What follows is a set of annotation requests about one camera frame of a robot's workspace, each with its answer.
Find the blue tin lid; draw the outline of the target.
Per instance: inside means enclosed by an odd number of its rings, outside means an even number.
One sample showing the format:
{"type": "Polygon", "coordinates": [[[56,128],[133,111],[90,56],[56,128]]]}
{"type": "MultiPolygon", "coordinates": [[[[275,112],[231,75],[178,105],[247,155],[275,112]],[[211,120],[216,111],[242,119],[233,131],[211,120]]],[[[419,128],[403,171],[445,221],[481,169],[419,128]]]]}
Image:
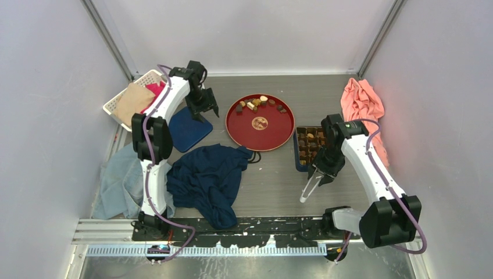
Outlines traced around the blue tin lid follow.
{"type": "Polygon", "coordinates": [[[202,141],[212,130],[212,124],[201,117],[202,121],[194,120],[187,107],[175,113],[169,123],[173,146],[181,153],[186,153],[202,141]]]}

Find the clear plastic metal tongs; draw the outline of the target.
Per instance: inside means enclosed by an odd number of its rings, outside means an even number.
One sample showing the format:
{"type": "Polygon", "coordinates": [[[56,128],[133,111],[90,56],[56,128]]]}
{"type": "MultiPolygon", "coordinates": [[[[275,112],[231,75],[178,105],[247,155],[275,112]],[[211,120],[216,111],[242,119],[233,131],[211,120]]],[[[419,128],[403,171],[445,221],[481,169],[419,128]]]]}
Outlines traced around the clear plastic metal tongs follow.
{"type": "Polygon", "coordinates": [[[301,203],[305,203],[308,200],[308,198],[312,195],[312,193],[319,187],[323,177],[324,175],[316,171],[312,174],[310,178],[308,178],[308,181],[305,184],[305,187],[302,190],[299,198],[299,201],[301,203]]]}

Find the red round tray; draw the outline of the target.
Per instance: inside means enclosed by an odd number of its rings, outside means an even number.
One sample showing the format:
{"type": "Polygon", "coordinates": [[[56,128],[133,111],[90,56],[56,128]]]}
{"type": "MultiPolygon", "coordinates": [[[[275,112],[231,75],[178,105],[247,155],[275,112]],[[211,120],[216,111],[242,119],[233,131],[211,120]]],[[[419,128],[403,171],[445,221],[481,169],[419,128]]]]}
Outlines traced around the red round tray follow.
{"type": "Polygon", "coordinates": [[[226,113],[225,125],[227,134],[239,146],[267,152],[288,142],[295,131],[295,117],[288,104],[279,97],[264,93],[250,94],[232,103],[226,113]],[[242,106],[248,100],[262,96],[268,101],[265,105],[259,105],[257,110],[252,110],[248,105],[242,106]],[[238,106],[242,106],[242,111],[238,111],[238,106]]]}

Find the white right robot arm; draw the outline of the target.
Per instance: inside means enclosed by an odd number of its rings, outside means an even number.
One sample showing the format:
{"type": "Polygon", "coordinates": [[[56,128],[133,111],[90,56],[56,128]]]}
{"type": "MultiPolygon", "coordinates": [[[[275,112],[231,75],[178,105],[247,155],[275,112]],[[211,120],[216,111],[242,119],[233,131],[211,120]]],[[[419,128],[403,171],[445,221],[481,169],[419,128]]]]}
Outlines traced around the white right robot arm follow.
{"type": "Polygon", "coordinates": [[[425,238],[418,224],[421,201],[410,196],[393,180],[377,156],[372,139],[379,133],[366,128],[369,119],[344,121],[339,114],[321,121],[325,143],[308,165],[308,179],[315,186],[331,183],[349,162],[362,183],[369,207],[359,212],[348,206],[326,209],[324,234],[332,239],[343,233],[362,237],[368,248],[393,246],[403,250],[402,243],[415,236],[425,238]]]}

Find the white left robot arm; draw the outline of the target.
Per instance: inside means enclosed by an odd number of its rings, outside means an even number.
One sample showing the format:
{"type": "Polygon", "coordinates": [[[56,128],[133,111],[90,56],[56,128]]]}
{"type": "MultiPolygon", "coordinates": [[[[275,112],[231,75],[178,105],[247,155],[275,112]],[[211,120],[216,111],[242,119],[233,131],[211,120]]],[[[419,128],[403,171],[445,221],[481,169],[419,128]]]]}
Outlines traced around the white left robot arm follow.
{"type": "Polygon", "coordinates": [[[182,102],[196,121],[202,121],[203,112],[219,112],[212,89],[203,85],[208,70],[201,62],[191,60],[186,67],[159,68],[165,78],[164,88],[143,113],[136,113],[131,119],[133,149],[140,160],[144,182],[138,221],[156,240],[166,238],[173,224],[166,218],[169,203],[165,198],[167,160],[173,150],[169,122],[182,102]]]}

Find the blue chocolate tin box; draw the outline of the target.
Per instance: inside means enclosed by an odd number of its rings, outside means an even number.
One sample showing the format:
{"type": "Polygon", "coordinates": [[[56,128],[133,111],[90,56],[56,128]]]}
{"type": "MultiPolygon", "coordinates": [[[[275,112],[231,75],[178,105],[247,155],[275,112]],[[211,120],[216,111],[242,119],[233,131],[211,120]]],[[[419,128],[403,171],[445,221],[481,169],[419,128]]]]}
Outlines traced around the blue chocolate tin box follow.
{"type": "Polygon", "coordinates": [[[295,168],[307,172],[319,150],[326,144],[326,136],[320,126],[297,126],[292,135],[295,168]]]}

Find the pink magenta cloth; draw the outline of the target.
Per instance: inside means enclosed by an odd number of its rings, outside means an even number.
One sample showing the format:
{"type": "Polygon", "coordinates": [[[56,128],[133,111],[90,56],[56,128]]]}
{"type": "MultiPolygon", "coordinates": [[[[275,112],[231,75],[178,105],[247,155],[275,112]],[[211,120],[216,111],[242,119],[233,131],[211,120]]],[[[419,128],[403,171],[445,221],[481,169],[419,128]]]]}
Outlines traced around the pink magenta cloth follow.
{"type": "Polygon", "coordinates": [[[145,85],[145,88],[147,90],[149,90],[151,93],[153,93],[154,97],[150,101],[150,103],[142,111],[140,111],[141,114],[143,114],[156,101],[156,99],[161,94],[161,92],[163,91],[165,86],[166,86],[166,83],[164,81],[160,81],[159,83],[152,83],[152,84],[145,85]]]}

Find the white plastic basket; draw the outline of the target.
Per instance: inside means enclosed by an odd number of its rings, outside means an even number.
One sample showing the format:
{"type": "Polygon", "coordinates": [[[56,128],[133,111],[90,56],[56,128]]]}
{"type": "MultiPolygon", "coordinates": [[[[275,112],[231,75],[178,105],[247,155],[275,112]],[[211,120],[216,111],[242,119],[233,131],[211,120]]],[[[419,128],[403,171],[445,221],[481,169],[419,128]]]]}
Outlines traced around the white plastic basket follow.
{"type": "Polygon", "coordinates": [[[164,75],[150,70],[142,77],[129,83],[103,106],[103,110],[115,119],[125,130],[131,132],[131,118],[135,113],[144,113],[156,100],[167,84],[164,75]]]}

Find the salmon pink cloth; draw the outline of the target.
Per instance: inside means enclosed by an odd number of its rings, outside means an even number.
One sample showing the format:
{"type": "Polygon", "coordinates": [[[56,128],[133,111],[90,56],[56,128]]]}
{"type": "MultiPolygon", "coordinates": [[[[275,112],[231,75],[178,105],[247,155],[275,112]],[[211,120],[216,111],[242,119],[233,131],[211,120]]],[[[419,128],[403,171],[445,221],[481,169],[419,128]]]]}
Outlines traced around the salmon pink cloth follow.
{"type": "MultiPolygon", "coordinates": [[[[358,81],[355,78],[350,78],[342,93],[340,104],[345,121],[356,119],[379,121],[385,115],[383,102],[367,80],[358,81]]],[[[378,129],[376,124],[367,121],[363,123],[371,134],[378,129]]],[[[376,154],[378,154],[384,166],[388,168],[390,166],[388,155],[380,133],[372,139],[372,144],[376,154]]]]}

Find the beige cloth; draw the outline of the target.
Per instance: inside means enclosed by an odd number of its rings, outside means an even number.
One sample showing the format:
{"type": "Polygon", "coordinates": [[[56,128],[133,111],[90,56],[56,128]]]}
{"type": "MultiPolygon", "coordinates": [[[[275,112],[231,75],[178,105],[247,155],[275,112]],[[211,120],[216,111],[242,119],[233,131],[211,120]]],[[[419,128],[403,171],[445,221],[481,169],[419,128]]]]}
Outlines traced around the beige cloth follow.
{"type": "Polygon", "coordinates": [[[131,127],[134,114],[142,111],[153,99],[154,95],[145,87],[130,83],[124,90],[113,111],[113,114],[126,126],[131,127]]]}

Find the dark blue cloth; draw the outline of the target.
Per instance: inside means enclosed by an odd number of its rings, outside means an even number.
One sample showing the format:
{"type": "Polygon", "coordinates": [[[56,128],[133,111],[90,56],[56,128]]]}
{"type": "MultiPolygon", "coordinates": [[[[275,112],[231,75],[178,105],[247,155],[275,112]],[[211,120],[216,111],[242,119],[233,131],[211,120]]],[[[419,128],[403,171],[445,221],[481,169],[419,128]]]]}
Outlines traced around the dark blue cloth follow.
{"type": "Polygon", "coordinates": [[[244,146],[201,146],[183,155],[167,172],[167,190],[177,208],[195,208],[217,230],[237,225],[233,210],[242,173],[253,151],[244,146]]]}

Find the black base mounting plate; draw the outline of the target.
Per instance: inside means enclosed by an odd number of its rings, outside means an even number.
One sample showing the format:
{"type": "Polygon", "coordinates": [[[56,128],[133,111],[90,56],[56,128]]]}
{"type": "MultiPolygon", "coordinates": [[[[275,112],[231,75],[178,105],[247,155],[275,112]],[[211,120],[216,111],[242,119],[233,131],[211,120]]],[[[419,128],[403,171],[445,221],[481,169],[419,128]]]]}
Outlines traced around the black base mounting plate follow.
{"type": "Polygon", "coordinates": [[[323,217],[239,217],[237,224],[227,229],[215,229],[204,218],[176,218],[183,226],[172,226],[157,217],[145,216],[132,221],[133,241],[163,241],[165,245],[212,248],[261,248],[273,239],[276,248],[308,248],[317,242],[342,242],[347,233],[330,229],[328,218],[323,217]]]}

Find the light blue cloth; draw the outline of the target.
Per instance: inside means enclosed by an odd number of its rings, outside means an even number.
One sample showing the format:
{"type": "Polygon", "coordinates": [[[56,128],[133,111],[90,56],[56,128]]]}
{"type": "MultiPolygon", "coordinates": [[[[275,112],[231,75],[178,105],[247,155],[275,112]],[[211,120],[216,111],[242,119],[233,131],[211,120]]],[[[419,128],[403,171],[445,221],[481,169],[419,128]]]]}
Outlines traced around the light blue cloth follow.
{"type": "Polygon", "coordinates": [[[146,198],[141,161],[132,144],[124,146],[102,165],[100,182],[93,219],[108,220],[120,214],[127,219],[137,218],[146,198]]]}

